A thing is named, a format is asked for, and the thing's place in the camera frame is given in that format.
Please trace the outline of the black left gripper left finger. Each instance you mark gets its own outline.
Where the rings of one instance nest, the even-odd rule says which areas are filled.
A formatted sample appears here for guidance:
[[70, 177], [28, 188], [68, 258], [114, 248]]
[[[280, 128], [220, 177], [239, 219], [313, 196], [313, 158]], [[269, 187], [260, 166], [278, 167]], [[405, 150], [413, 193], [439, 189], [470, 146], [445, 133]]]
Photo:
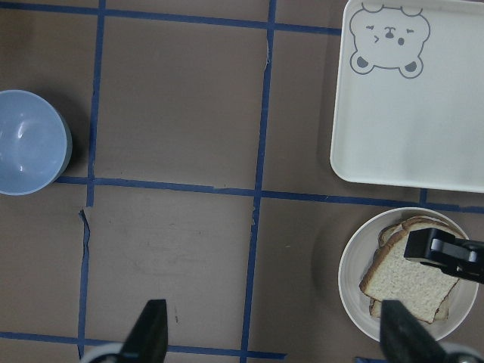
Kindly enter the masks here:
[[168, 317], [164, 299], [149, 300], [119, 351], [119, 362], [164, 362]]

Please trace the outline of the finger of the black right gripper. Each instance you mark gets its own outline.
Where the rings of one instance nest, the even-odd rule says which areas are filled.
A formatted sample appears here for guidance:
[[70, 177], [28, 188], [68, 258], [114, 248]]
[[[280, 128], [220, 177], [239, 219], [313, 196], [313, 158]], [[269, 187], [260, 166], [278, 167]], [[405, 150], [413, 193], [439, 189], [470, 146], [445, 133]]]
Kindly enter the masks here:
[[446, 275], [483, 282], [483, 242], [458, 238], [442, 229], [411, 231], [404, 258], [438, 268]]

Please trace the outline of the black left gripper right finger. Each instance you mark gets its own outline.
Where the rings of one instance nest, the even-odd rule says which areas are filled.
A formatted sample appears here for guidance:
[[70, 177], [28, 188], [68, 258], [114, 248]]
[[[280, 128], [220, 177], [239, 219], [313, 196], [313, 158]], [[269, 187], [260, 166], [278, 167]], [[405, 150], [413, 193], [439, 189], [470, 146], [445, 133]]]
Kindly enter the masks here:
[[399, 300], [384, 300], [380, 348], [388, 362], [445, 362], [446, 352]]

